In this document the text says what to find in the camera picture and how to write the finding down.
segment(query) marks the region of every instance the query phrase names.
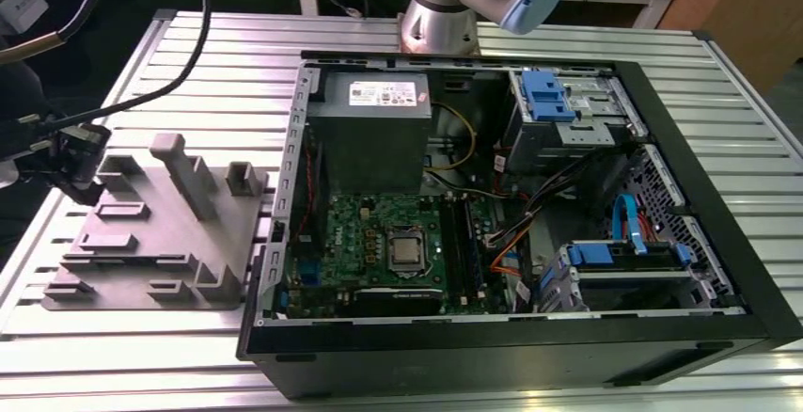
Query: blue plastic latch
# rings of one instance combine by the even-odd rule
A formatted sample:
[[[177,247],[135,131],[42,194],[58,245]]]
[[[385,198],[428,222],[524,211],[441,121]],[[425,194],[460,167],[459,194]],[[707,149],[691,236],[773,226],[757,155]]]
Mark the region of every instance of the blue plastic latch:
[[[303,285],[320,284],[321,264],[317,260],[299,260],[297,270]]]
[[[687,245],[677,243],[675,245],[675,251],[677,252],[677,260],[683,266],[688,266],[691,263],[691,249]]]
[[[565,89],[549,71],[521,72],[521,93],[532,107],[532,119],[571,122],[575,112],[565,106]]]
[[[568,247],[568,260],[572,265],[613,264],[611,251],[603,243],[577,244]]]

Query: open computer tower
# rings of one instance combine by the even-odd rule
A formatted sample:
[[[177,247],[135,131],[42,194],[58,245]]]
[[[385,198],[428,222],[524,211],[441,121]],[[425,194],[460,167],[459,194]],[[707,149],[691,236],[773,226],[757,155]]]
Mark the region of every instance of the open computer tower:
[[[649,385],[800,338],[637,64],[303,57],[237,349],[287,397]]]

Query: yellow wire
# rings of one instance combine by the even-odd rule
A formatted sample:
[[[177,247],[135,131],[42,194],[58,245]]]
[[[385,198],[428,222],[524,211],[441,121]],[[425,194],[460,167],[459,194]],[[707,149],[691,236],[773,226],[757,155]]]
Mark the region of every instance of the yellow wire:
[[[475,154],[476,132],[475,132],[475,127],[472,127],[472,124],[463,117],[463,115],[460,113],[457,113],[456,109],[453,109],[451,106],[448,106],[445,103],[441,103],[441,102],[432,102],[432,104],[435,106],[440,106],[441,108],[444,108],[447,111],[449,111],[456,116],[457,119],[460,119],[460,121],[463,122],[463,125],[465,125],[465,128],[468,129],[468,134],[472,137],[472,145],[468,148],[468,153],[465,153],[465,156],[463,157],[463,159],[460,161],[456,161],[447,166],[432,166],[432,167],[424,168],[424,170],[427,170],[427,171],[449,170],[449,169],[453,169],[455,167],[460,166],[463,163],[465,163],[468,161],[468,159],[472,157],[472,155]]]

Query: red wire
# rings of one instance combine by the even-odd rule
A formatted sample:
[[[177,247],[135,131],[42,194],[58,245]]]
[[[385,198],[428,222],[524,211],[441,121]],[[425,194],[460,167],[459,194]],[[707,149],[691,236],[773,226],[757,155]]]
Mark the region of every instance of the red wire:
[[[657,233],[655,232],[655,229],[652,229],[647,216],[643,214],[639,214],[639,224],[641,225],[641,232],[648,241],[657,241]]]
[[[301,224],[299,224],[299,229],[296,230],[296,236],[292,238],[293,242],[299,239],[301,232],[304,231],[304,226],[307,225],[309,215],[312,214],[312,200],[315,199],[315,194],[312,192],[312,156],[309,155],[309,145],[304,145],[304,154],[307,156],[307,211],[304,213],[304,218],[301,219]]]
[[[501,187],[499,186],[500,179],[501,174],[497,172],[493,176],[493,192],[496,194],[501,194],[503,196],[509,196],[512,193],[505,193],[504,191],[501,191]],[[520,191],[517,192],[517,197],[524,200],[529,200],[529,196],[527,196],[527,194],[521,193]]]

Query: power supply label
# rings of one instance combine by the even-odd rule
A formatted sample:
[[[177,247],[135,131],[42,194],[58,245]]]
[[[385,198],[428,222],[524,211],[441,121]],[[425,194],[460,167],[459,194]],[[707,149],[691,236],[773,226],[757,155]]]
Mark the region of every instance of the power supply label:
[[[348,88],[351,106],[416,106],[415,83],[355,81]]]

